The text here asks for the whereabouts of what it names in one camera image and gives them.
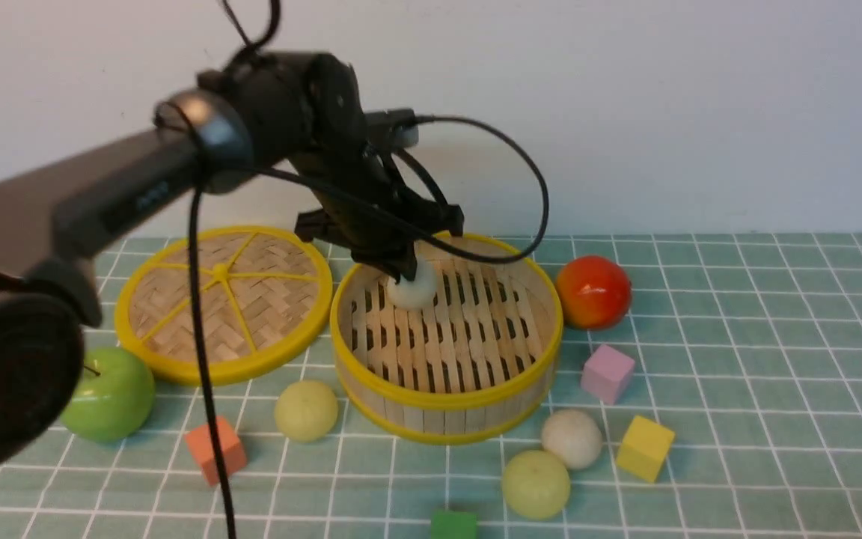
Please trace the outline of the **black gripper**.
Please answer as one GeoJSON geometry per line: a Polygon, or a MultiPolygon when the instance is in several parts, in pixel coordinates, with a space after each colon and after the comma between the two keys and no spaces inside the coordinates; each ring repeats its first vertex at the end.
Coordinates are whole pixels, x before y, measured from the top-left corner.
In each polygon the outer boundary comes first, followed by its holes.
{"type": "Polygon", "coordinates": [[[320,204],[301,212],[293,231],[302,241],[324,241],[363,256],[394,282],[414,281],[415,242],[441,232],[461,237],[465,214],[457,204],[421,197],[385,166],[386,156],[367,142],[309,143],[291,150],[285,159],[312,181],[320,204]]]}

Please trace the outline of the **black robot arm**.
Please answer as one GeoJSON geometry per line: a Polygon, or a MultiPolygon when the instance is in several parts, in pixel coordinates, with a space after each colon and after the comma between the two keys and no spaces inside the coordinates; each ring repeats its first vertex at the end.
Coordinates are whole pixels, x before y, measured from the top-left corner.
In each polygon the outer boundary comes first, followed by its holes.
{"type": "Polygon", "coordinates": [[[328,52],[256,52],[198,74],[149,130],[0,181],[0,465],[41,436],[78,385],[82,328],[103,319],[96,256],[181,195],[236,190],[281,161],[321,203],[302,241],[326,241],[394,277],[422,234],[464,213],[422,198],[379,162],[413,112],[364,112],[352,66],[328,52]]]}

